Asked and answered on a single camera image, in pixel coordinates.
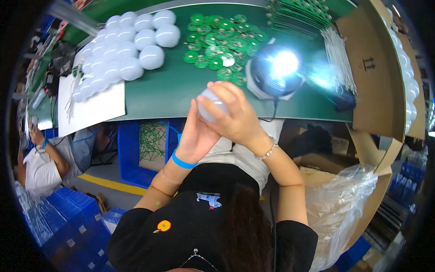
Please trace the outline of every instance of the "white pants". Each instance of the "white pants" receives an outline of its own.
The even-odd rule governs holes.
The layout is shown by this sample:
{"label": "white pants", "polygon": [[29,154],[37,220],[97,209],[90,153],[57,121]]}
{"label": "white pants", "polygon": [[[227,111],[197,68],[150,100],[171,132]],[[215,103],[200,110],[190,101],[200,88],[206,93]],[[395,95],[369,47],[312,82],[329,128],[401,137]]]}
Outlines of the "white pants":
{"label": "white pants", "polygon": [[[279,141],[282,125],[285,119],[273,119],[271,122],[260,120],[261,127],[269,136]],[[260,194],[268,181],[269,169],[262,160],[254,158],[254,154],[243,145],[236,144],[231,150],[232,142],[221,137],[210,152],[198,162],[201,163],[228,163],[238,166],[245,173],[255,179],[260,187]]]}

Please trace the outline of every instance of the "hand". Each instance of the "hand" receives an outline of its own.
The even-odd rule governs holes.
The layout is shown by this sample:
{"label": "hand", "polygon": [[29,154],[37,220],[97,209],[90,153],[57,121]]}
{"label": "hand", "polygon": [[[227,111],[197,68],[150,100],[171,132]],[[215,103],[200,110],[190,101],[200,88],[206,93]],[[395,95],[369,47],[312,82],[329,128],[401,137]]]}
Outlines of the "hand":
{"label": "hand", "polygon": [[219,135],[247,147],[255,154],[257,154],[254,151],[256,146],[259,144],[261,146],[265,145],[267,147],[264,153],[266,153],[271,147],[272,141],[261,127],[257,115],[251,104],[246,100],[243,91],[226,81],[209,83],[207,87],[227,105],[230,115],[213,104],[208,98],[200,95],[197,98],[198,102],[216,120],[216,122],[203,122]]}
{"label": "hand", "polygon": [[45,137],[42,135],[42,132],[38,129],[38,126],[33,126],[32,123],[30,123],[30,138],[32,140],[32,143],[37,145],[42,145],[44,143]]}
{"label": "hand", "polygon": [[221,136],[198,118],[198,104],[192,99],[186,125],[175,155],[180,160],[195,164],[207,155]]}

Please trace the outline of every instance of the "black t-shirt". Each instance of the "black t-shirt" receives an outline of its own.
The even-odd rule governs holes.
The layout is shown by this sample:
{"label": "black t-shirt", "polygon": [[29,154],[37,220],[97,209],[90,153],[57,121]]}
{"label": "black t-shirt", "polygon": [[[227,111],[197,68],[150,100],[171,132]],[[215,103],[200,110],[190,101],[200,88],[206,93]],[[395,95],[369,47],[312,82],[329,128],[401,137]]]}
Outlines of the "black t-shirt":
{"label": "black t-shirt", "polygon": [[[221,207],[228,205],[235,184],[259,195],[258,183],[235,165],[195,167],[170,204],[155,212],[136,208],[122,216],[107,244],[111,264],[117,271],[163,272],[182,266],[224,272]],[[276,235],[278,271],[289,262],[295,271],[308,271],[317,234],[302,223],[281,221]]]}

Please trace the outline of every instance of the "cartoon print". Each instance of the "cartoon print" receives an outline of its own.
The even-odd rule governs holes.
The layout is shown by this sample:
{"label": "cartoon print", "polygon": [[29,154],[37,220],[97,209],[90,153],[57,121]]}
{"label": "cartoon print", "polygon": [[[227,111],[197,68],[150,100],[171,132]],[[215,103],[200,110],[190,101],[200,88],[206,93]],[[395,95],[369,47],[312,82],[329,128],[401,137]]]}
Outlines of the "cartoon print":
{"label": "cartoon print", "polygon": [[157,224],[157,229],[153,233],[167,232],[171,228],[171,225],[171,222],[168,220],[162,220]]}
{"label": "cartoon print", "polygon": [[206,194],[196,193],[196,195],[198,196],[196,201],[199,202],[200,199],[207,200],[210,205],[210,209],[212,210],[214,208],[219,208],[222,206],[222,204],[218,202],[218,199],[220,198],[219,194],[206,195]]}

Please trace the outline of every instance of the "man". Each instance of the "man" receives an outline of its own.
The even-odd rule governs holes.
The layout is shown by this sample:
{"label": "man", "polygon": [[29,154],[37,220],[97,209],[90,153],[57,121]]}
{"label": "man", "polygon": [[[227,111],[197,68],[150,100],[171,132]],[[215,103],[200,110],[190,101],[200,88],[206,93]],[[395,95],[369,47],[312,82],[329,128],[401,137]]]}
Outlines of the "man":
{"label": "man", "polygon": [[62,181],[90,167],[94,143],[104,149],[109,142],[101,125],[77,131],[71,141],[70,135],[46,140],[37,126],[30,124],[30,137],[36,146],[25,158],[19,151],[13,173],[23,188],[41,197],[51,195]]}

